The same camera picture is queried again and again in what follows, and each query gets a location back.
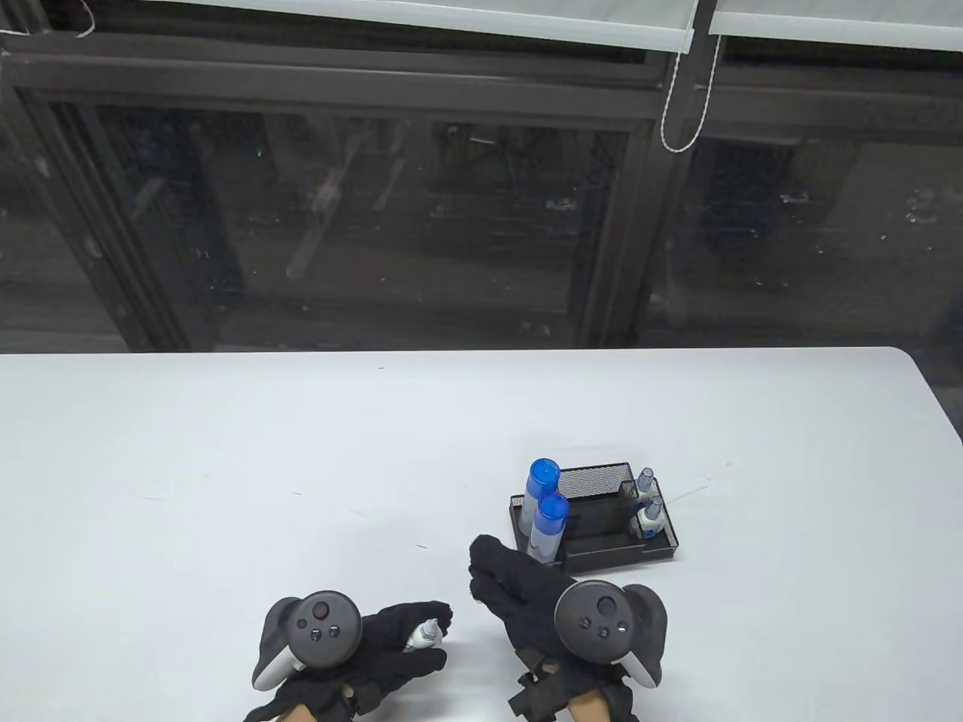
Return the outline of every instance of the controller button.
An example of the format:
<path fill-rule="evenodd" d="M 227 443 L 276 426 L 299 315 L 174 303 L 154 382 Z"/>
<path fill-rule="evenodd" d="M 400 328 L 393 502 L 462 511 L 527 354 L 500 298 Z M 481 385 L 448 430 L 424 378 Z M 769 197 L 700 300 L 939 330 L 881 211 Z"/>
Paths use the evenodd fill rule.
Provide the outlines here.
<path fill-rule="evenodd" d="M 615 616 L 615 600 L 612 597 L 602 597 L 598 603 L 599 614 L 607 617 Z"/>

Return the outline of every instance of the blue cap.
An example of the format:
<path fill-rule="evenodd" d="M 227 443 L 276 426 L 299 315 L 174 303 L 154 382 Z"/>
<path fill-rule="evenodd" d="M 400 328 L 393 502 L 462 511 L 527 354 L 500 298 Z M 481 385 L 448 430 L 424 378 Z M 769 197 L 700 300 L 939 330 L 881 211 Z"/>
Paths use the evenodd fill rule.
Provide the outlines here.
<path fill-rule="evenodd" d="M 561 494 L 549 494 L 538 503 L 535 528 L 549 536 L 561 534 L 565 529 L 568 511 L 568 499 Z"/>
<path fill-rule="evenodd" d="M 645 507 L 645 518 L 651 519 L 652 521 L 658 519 L 659 512 L 662 511 L 662 506 L 662 497 L 652 497 L 652 501 Z"/>
<path fill-rule="evenodd" d="M 529 469 L 529 481 L 525 490 L 535 499 L 541 499 L 546 494 L 552 494 L 559 488 L 561 469 L 552 459 L 537 459 Z"/>

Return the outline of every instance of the desk organizer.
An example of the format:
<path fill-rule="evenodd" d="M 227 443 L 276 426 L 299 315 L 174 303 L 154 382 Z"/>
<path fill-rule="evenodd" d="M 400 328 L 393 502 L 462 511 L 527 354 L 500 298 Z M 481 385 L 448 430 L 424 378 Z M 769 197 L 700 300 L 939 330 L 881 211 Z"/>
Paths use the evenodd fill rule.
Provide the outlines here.
<path fill-rule="evenodd" d="M 636 478 L 627 463 L 562 469 L 559 493 L 568 499 L 571 512 L 561 536 L 553 566 L 567 574 L 582 574 L 645 561 L 668 559 L 679 547 L 668 506 L 664 506 L 665 529 L 643 539 L 638 528 Z M 525 552 L 529 539 L 518 530 L 523 494 L 511 497 L 508 515 L 515 532 L 515 546 Z"/>

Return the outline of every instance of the small spray bottle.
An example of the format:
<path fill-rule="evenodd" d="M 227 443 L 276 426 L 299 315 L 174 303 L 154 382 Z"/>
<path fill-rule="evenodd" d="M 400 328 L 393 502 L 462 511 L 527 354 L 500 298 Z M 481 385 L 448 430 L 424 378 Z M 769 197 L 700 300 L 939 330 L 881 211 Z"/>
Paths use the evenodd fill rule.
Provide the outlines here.
<path fill-rule="evenodd" d="M 437 619 L 427 619 L 418 625 L 418 629 L 411 633 L 404 645 L 406 652 L 416 649 L 429 649 L 441 642 L 441 628 Z"/>
<path fill-rule="evenodd" d="M 644 511 L 636 515 L 638 527 L 642 530 L 642 537 L 652 539 L 665 528 L 665 510 L 662 497 L 652 497 L 652 501 Z"/>
<path fill-rule="evenodd" d="M 656 495 L 655 485 L 656 475 L 649 467 L 642 469 L 642 473 L 636 479 L 636 491 L 638 491 L 638 502 L 642 506 L 648 506 L 652 497 Z"/>

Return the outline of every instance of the blind cord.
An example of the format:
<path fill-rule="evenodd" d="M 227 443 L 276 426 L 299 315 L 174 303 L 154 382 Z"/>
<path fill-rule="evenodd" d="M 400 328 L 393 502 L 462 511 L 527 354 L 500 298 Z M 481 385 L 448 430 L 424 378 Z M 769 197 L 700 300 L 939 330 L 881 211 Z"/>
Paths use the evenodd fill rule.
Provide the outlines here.
<path fill-rule="evenodd" d="M 689 22 L 687 23 L 687 28 L 692 28 L 694 31 L 695 22 L 695 10 L 699 7 L 698 0 L 692 3 L 692 12 L 689 15 Z M 713 69 L 709 72 L 709 86 L 706 88 L 706 102 L 702 105 L 702 116 L 699 118 L 699 125 L 695 129 L 695 133 L 689 142 L 683 145 L 681 148 L 673 148 L 668 144 L 665 139 L 665 117 L 668 115 L 668 104 L 672 100 L 672 91 L 675 90 L 675 78 L 679 74 L 679 62 L 682 60 L 682 47 L 685 43 L 683 39 L 682 43 L 679 45 L 679 52 L 675 54 L 675 65 L 672 67 L 672 79 L 668 84 L 668 93 L 665 95 L 665 105 L 663 105 L 663 115 L 662 119 L 659 121 L 659 140 L 662 141 L 663 148 L 669 153 L 685 153 L 689 150 L 699 138 L 699 134 L 702 133 L 702 126 L 706 122 L 706 114 L 709 112 L 709 98 L 713 94 L 713 81 L 716 78 L 716 63 L 719 59 L 719 46 L 722 44 L 722 36 L 716 37 L 716 52 L 713 54 Z"/>
<path fill-rule="evenodd" d="M 97 21 L 93 19 L 93 11 L 91 6 L 87 4 L 87 0 L 80 0 L 80 4 L 84 6 L 84 10 L 87 11 L 87 17 L 91 19 L 91 25 L 83 33 L 78 33 L 78 38 L 86 38 L 90 33 L 92 33 L 97 27 Z M 0 28 L 0 35 L 19 35 L 19 36 L 29 36 L 33 33 L 21 33 L 19 30 L 7 30 L 6 28 Z"/>

